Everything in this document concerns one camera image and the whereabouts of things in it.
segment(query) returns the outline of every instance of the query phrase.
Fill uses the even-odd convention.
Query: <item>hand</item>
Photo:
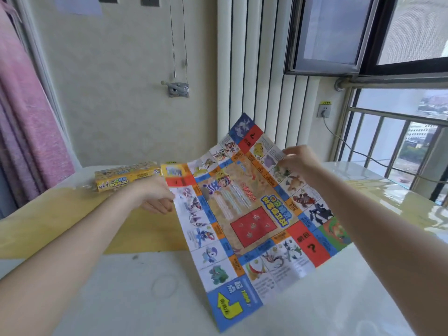
[[[165,178],[153,175],[125,186],[122,190],[131,194],[135,208],[141,207],[152,213],[167,214],[172,211],[174,194],[168,189]]]
[[[278,165],[298,173],[308,183],[314,178],[315,171],[322,169],[316,154],[308,145],[287,147],[283,153],[286,154],[286,157],[279,161]]]

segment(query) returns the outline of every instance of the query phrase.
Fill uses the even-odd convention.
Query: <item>white table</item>
[[[354,163],[325,163],[352,180],[383,177]],[[60,187],[87,184],[88,167]],[[0,260],[0,277],[22,260]],[[104,255],[54,335],[218,335],[188,251]],[[351,244],[225,335],[414,335]]]

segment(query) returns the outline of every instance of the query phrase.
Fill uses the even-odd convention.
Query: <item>board game map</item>
[[[243,113],[201,158],[161,165],[220,331],[351,243],[284,157]]]

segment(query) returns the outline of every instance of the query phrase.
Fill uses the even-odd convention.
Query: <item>yellow arrow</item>
[[[241,304],[239,302],[229,305],[229,299],[227,299],[223,294],[218,293],[218,308],[221,309],[224,317],[227,319],[232,319],[235,316],[243,312]]]

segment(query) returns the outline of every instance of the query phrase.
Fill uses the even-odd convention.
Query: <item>pink curtain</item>
[[[0,166],[19,207],[74,173],[42,85],[1,0]]]

